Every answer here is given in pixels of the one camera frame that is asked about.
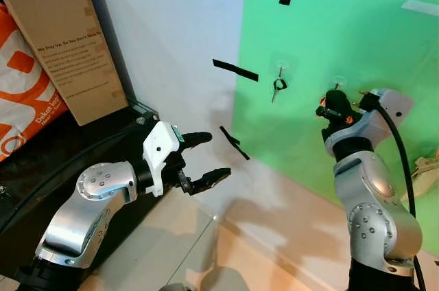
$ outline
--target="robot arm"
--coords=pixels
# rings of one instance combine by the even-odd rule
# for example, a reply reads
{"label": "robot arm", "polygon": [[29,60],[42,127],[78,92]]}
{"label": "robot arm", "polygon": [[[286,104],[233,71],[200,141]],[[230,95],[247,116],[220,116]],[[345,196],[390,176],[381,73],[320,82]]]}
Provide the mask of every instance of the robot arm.
{"label": "robot arm", "polygon": [[222,168],[191,182],[182,171],[181,152],[211,139],[207,132],[181,135],[176,126],[158,121],[143,143],[143,161],[98,163],[85,169],[72,196],[49,223],[34,263],[20,273],[19,290],[77,290],[82,272],[92,264],[111,218],[122,206],[143,194],[161,196],[165,185],[194,195],[229,176],[230,169]]}
{"label": "robot arm", "polygon": [[[409,97],[388,89],[373,92],[399,125],[412,106]],[[317,114],[330,121],[322,131],[325,146],[335,156],[335,190],[342,201],[351,235],[349,290],[412,290],[413,258],[422,233],[416,219],[401,204],[388,169],[374,153],[390,135],[380,114],[352,110],[341,91],[329,91]]]}

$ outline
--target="black cable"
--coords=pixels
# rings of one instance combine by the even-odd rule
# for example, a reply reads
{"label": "black cable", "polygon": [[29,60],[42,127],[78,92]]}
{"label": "black cable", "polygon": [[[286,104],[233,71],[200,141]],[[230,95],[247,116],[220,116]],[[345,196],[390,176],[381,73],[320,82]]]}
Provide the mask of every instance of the black cable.
{"label": "black cable", "polygon": [[[415,208],[412,176],[410,174],[409,161],[407,158],[407,152],[405,151],[403,140],[401,139],[401,136],[400,136],[398,129],[396,128],[393,120],[390,118],[389,114],[387,113],[387,111],[385,111],[385,109],[382,107],[382,105],[380,105],[380,104],[375,105],[375,109],[377,109],[377,111],[384,118],[385,122],[389,126],[390,131],[392,131],[393,137],[396,141],[399,155],[401,156],[401,162],[403,164],[405,186],[407,188],[407,197],[409,200],[409,211],[414,217],[416,217],[416,208]],[[425,289],[424,276],[423,276],[423,272],[420,268],[420,264],[419,264],[419,260],[418,260],[417,256],[414,256],[413,263],[414,263],[414,270],[416,271],[416,276],[418,278],[419,290],[425,291],[426,289]]]}
{"label": "black cable", "polygon": [[95,149],[96,147],[113,140],[117,137],[120,137],[122,135],[126,135],[130,132],[134,132],[135,130],[145,130],[145,128],[142,128],[140,126],[135,126],[132,128],[127,128],[126,130],[123,130],[121,132],[115,133],[109,137],[106,137],[105,139],[102,139],[101,141],[98,141],[94,143],[93,145],[90,145],[89,147],[83,149],[82,151],[78,152],[74,157],[69,159],[67,162],[62,164],[58,167],[54,172],[52,172],[49,177],[46,178],[46,180],[36,186],[29,195],[27,195],[24,199],[20,201],[20,203],[12,210],[11,214],[8,216],[8,218],[0,225],[0,235],[6,230],[9,223],[14,219],[14,217],[17,215],[17,213],[45,186],[49,183],[51,179],[53,179],[58,173],[60,173],[64,168],[66,168],[68,165],[72,164],[77,159],[81,158],[84,154],[87,152],[90,152],[91,150]]}
{"label": "black cable", "polygon": [[418,279],[419,290],[425,291],[426,288],[425,288],[424,275],[422,269],[420,268],[420,264],[417,256],[414,256],[413,264],[414,264],[414,270],[416,272],[416,277]]}
{"label": "black cable", "polygon": [[401,139],[401,136],[394,122],[390,118],[387,111],[385,111],[385,109],[382,107],[382,105],[378,104],[375,108],[384,118],[385,122],[389,126],[390,131],[392,131],[393,137],[396,141],[396,146],[398,147],[399,156],[401,157],[401,162],[403,164],[405,186],[407,188],[407,197],[409,200],[409,212],[412,214],[412,216],[416,217],[412,176],[410,174],[409,160],[407,159],[407,152],[405,151],[403,140]]}

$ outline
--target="key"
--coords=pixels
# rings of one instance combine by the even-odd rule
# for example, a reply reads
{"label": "key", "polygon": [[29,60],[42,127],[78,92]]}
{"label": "key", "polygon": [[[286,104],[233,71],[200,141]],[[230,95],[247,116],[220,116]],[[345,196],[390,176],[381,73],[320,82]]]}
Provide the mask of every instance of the key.
{"label": "key", "polygon": [[277,79],[273,83],[273,87],[274,87],[274,92],[273,92],[272,104],[274,103],[274,98],[276,97],[277,93],[279,93],[279,91],[286,89],[288,86],[286,81],[282,77],[277,77]]}
{"label": "key", "polygon": [[272,104],[274,103],[274,98],[276,97],[276,94],[278,92],[276,82],[274,82],[274,91],[273,91],[273,97],[272,97]]}

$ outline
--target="white wall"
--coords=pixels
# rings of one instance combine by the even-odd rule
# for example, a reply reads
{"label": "white wall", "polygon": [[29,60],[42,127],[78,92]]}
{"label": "white wall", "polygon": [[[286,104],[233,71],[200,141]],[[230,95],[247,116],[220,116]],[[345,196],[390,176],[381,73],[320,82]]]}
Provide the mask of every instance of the white wall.
{"label": "white wall", "polygon": [[245,161],[219,131],[232,124],[236,76],[213,67],[211,59],[237,63],[243,1],[94,3],[101,15],[108,8],[101,22],[114,27],[108,40],[114,46],[117,39],[124,61],[116,63],[126,66],[137,98],[183,132],[213,133],[211,143],[185,155],[186,173],[199,177],[232,167],[229,179],[198,196],[202,205],[300,266],[298,274],[318,276],[327,290],[343,290],[350,259],[344,212],[269,167]]}

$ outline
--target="white tape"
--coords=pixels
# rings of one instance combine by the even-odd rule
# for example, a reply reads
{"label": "white tape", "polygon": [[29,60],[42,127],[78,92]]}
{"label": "white tape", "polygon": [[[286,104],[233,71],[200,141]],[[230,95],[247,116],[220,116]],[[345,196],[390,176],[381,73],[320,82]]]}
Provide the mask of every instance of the white tape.
{"label": "white tape", "polygon": [[408,0],[402,6],[406,10],[439,16],[439,5],[424,3],[423,1]]}

